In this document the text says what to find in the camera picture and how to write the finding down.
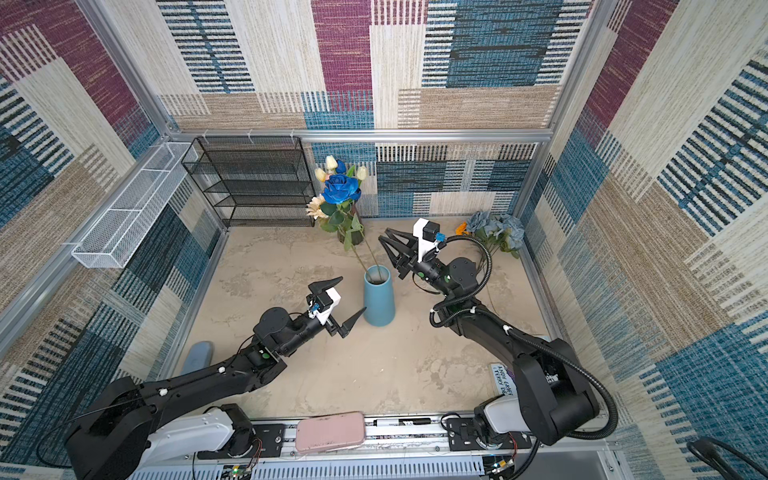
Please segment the dusty blue rose bunch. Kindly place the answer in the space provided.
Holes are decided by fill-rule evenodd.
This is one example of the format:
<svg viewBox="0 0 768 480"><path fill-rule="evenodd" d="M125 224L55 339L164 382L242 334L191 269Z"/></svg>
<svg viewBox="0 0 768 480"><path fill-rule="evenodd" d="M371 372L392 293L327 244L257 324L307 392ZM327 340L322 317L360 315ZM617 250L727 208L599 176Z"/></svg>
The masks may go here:
<svg viewBox="0 0 768 480"><path fill-rule="evenodd" d="M513 215L477 211L464 226L464 235L477 239L491 255L504 252L518 258L519 251L524 247L524 227Z"/></svg>

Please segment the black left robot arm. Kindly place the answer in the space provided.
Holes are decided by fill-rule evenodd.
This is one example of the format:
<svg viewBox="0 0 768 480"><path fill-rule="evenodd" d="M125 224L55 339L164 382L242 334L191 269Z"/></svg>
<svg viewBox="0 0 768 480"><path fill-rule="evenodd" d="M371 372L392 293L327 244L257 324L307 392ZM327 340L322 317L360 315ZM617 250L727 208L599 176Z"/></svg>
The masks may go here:
<svg viewBox="0 0 768 480"><path fill-rule="evenodd" d="M343 323L332 315L340 281L309 284L307 309L297 318L282 307L266 310L253 336L219 363L154 382L111 382L65 435L75 476L126 479L143 466L199 452L247 456L258 443L253 423L226 398L271 383L286 369L286 358L320 332L351 332L358 314Z"/></svg>

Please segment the pink pencil case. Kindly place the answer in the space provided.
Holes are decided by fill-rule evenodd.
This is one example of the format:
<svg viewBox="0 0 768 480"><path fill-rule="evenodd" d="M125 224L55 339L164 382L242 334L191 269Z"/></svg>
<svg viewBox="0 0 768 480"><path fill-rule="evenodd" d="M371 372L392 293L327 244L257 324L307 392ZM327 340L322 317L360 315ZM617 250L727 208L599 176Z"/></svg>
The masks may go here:
<svg viewBox="0 0 768 480"><path fill-rule="evenodd" d="M295 449L310 454L357 447L365 441L365 428L359 411L303 419L296 427Z"/></svg>

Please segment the dark blue artificial rose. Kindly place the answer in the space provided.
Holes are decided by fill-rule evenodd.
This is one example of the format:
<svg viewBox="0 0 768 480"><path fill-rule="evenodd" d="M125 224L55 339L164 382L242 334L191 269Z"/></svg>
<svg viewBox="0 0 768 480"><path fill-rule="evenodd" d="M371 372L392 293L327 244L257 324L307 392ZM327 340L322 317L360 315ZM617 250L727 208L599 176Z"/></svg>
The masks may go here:
<svg viewBox="0 0 768 480"><path fill-rule="evenodd" d="M356 202L362 195L360 184L361 181L354 176L334 173L328 176L324 182L324 189L321 195L331 203L340 203L346 199L353 199L356 206ZM366 238L364 244L369 250L374 265L380 265Z"/></svg>

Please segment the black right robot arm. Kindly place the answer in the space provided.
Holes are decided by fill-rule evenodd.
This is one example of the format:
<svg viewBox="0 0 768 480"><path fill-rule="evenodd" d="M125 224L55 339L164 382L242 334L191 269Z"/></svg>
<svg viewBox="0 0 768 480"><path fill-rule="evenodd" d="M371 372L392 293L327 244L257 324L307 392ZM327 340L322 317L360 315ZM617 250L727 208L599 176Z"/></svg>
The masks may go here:
<svg viewBox="0 0 768 480"><path fill-rule="evenodd" d="M561 339L548 341L523 332L489 310L478 294L488 283L465 257L443 263L439 253L461 236L447 237L439 224L420 219L411 233L386 229L379 242L399 278L419 277L442 301L430 310L435 328L448 328L493 354L513 373L517 391L515 430L531 433L545 445L564 437L600 440L618 426L616 402L609 390L578 361Z"/></svg>

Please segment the grey blue oval object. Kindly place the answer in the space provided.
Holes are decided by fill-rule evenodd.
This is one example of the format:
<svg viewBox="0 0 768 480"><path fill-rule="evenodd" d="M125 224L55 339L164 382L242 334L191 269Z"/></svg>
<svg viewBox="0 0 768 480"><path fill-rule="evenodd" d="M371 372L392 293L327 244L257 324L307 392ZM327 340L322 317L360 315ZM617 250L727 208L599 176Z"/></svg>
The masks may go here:
<svg viewBox="0 0 768 480"><path fill-rule="evenodd" d="M214 344L211 341L200 341L193 344L183 362L181 374L186 375L211 365Z"/></svg>

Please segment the teal ceramic vase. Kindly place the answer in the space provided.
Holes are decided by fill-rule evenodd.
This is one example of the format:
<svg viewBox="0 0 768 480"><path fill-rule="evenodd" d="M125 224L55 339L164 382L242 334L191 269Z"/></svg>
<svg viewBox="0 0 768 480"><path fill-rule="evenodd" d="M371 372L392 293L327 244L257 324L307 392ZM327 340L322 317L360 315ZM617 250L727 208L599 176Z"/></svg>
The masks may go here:
<svg viewBox="0 0 768 480"><path fill-rule="evenodd" d="M381 265L371 266L364 277L365 320L372 326L384 327L395 318L394 289L389 270Z"/></svg>

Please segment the red glass vase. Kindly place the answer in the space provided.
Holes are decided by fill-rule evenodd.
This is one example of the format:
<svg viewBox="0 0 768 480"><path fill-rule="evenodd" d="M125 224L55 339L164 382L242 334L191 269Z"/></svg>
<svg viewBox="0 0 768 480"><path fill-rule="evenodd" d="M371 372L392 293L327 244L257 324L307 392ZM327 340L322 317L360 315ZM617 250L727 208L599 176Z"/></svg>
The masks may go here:
<svg viewBox="0 0 768 480"><path fill-rule="evenodd" d="M352 206L350 210L345 213L345 218L340 224L336 234L338 241L342 244L349 243L352 246L357 246L363 242L365 228L362 225L355 206Z"/></svg>

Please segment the treehouse paperback book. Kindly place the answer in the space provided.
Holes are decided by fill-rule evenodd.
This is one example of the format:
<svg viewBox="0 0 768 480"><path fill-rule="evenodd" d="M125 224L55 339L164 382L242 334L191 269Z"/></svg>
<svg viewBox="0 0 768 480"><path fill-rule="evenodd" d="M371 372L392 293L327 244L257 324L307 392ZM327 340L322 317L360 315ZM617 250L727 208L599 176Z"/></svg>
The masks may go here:
<svg viewBox="0 0 768 480"><path fill-rule="evenodd" d="M501 363L492 363L489 368L498 394L516 397L517 387L507 368Z"/></svg>

